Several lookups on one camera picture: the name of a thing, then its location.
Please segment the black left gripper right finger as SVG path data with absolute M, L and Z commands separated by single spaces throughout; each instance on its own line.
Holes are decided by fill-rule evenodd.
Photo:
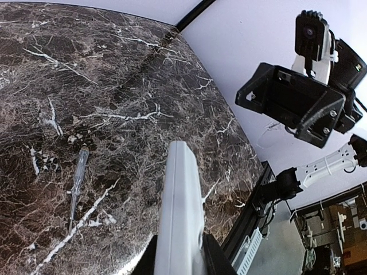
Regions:
M 202 236 L 201 256 L 203 259 L 201 274 L 237 275 L 213 235 L 204 233 Z

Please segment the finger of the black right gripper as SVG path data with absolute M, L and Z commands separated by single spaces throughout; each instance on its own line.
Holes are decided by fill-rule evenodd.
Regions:
M 235 104 L 265 115 L 275 115 L 277 86 L 274 79 L 275 65 L 262 62 L 250 80 L 236 93 Z
M 342 93 L 323 93 L 296 126 L 294 136 L 323 148 L 336 126 L 346 98 Z

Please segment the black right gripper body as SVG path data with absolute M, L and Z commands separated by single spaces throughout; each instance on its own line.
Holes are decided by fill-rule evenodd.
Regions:
M 296 126 L 302 117 L 323 93 L 342 93 L 346 98 L 333 130 L 346 133 L 362 119 L 362 112 L 355 103 L 356 93 L 353 88 L 334 80 L 331 80 L 329 84 L 324 84 L 281 66 L 275 67 L 274 79 L 277 86 L 276 114 L 269 116 L 288 128 L 296 131 Z

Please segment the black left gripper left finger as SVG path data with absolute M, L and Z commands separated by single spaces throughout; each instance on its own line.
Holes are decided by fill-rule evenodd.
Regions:
M 131 275 L 153 275 L 158 236 L 154 235 Z

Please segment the white air conditioner remote control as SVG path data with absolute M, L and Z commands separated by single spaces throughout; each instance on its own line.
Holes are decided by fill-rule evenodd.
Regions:
M 162 192 L 154 274 L 206 274 L 204 209 L 196 157 L 170 143 Z

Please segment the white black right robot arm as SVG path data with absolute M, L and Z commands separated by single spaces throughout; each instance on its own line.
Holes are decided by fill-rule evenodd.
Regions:
M 260 158 L 269 161 L 275 180 L 261 190 L 265 202 L 291 199 L 302 205 L 327 194 L 336 172 L 366 165 L 366 112 L 356 103 L 366 63 L 337 39 L 336 64 L 314 63 L 319 81 L 304 71 L 303 56 L 283 67 L 261 62 L 236 92 L 235 106 L 249 116 L 242 125 Z

